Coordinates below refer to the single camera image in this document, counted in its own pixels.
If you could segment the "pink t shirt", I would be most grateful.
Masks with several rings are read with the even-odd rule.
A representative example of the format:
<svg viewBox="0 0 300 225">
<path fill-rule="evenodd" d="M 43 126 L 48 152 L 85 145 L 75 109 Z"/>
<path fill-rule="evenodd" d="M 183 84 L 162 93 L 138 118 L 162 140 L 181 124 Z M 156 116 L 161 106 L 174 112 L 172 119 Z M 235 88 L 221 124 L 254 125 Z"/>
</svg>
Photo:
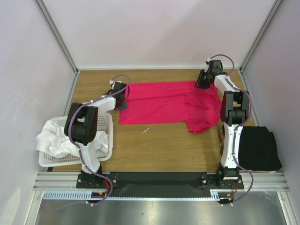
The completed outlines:
<svg viewBox="0 0 300 225">
<path fill-rule="evenodd" d="M 184 122 L 190 133 L 201 133 L 220 120 L 222 101 L 216 87 L 199 89 L 193 81 L 132 83 L 120 111 L 119 123 L 165 124 Z"/>
</svg>

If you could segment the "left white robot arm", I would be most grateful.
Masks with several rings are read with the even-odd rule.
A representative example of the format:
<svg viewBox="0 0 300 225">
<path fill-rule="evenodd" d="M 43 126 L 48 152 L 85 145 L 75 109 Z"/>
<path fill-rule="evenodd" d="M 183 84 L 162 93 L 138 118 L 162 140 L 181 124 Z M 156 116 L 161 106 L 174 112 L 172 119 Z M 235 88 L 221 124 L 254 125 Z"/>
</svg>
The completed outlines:
<svg viewBox="0 0 300 225">
<path fill-rule="evenodd" d="M 108 180 L 102 173 L 96 150 L 92 149 L 97 134 L 98 114 L 126 109 L 126 92 L 130 91 L 129 84 L 111 80 L 110 85 L 111 89 L 98 99 L 71 104 L 64 133 L 79 150 L 82 168 L 77 178 L 77 188 L 98 188 L 104 180 Z"/>
</svg>

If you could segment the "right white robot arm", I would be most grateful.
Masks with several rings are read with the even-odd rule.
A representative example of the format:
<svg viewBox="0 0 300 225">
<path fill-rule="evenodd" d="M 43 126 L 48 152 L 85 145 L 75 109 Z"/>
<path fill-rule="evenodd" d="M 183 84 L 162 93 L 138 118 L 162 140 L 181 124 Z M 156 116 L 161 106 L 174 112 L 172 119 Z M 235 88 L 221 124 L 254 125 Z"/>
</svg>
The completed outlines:
<svg viewBox="0 0 300 225">
<path fill-rule="evenodd" d="M 243 126 L 249 117 L 248 93 L 239 89 L 223 71 L 220 60 L 206 60 L 207 68 L 200 71 L 195 87 L 209 89 L 216 87 L 223 94 L 220 119 L 224 126 L 223 155 L 215 176 L 220 188 L 228 188 L 234 182 L 241 182 L 239 147 Z"/>
</svg>

